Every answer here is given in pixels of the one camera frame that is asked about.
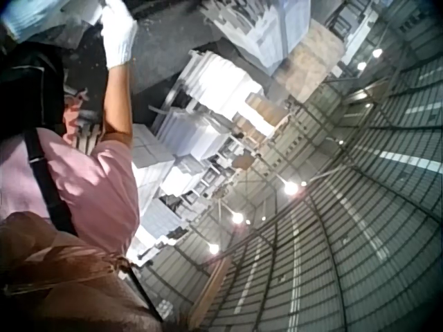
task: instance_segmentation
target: pink shirt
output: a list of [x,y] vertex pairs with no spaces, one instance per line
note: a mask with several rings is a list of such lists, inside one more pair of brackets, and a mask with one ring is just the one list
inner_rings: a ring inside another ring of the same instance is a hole
[[[38,129],[38,134],[78,236],[106,251],[126,252],[140,222],[131,150],[105,141],[86,156],[52,131]],[[0,220],[18,211],[49,218],[22,136],[0,146]]]

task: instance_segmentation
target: overhead lamp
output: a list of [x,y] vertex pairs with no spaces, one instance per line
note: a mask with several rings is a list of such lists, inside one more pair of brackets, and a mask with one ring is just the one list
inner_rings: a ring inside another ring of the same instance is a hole
[[209,252],[213,255],[218,254],[220,251],[220,247],[218,244],[209,243]]
[[367,65],[368,64],[366,64],[366,62],[360,62],[359,64],[357,64],[357,69],[359,69],[360,71],[364,71]]
[[286,182],[284,184],[284,192],[286,195],[295,195],[298,192],[298,186],[294,182]]
[[233,212],[233,223],[239,224],[244,220],[243,214],[238,212]]
[[169,246],[175,246],[176,243],[177,243],[177,240],[176,240],[176,239],[168,239],[168,245],[169,245]]
[[381,48],[378,48],[376,50],[373,50],[372,56],[378,59],[380,55],[383,53],[383,50]]

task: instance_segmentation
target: white glove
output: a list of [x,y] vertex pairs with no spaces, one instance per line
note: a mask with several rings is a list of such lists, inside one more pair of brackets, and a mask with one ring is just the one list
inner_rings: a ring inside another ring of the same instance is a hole
[[121,0],[106,0],[102,13],[102,36],[108,69],[131,59],[137,22]]

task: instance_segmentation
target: metal roof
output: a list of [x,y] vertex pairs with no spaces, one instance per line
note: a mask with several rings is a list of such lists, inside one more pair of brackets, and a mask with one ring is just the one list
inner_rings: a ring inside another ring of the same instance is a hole
[[[419,329],[443,290],[443,34],[420,1],[396,0],[345,77],[375,46],[382,57],[357,80],[326,79],[224,198],[255,232],[215,207],[141,271],[159,299],[188,310],[209,263],[232,255],[209,331]],[[384,77],[371,98],[342,103]],[[309,182],[337,167],[294,199],[275,175]]]

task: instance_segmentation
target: black strap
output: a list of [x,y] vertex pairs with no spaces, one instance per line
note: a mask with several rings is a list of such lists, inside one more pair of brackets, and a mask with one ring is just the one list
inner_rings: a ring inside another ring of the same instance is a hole
[[36,128],[25,130],[24,138],[28,150],[28,161],[42,192],[51,221],[58,230],[77,236],[72,224],[69,206],[60,198],[51,173],[49,173],[48,161],[44,157]]

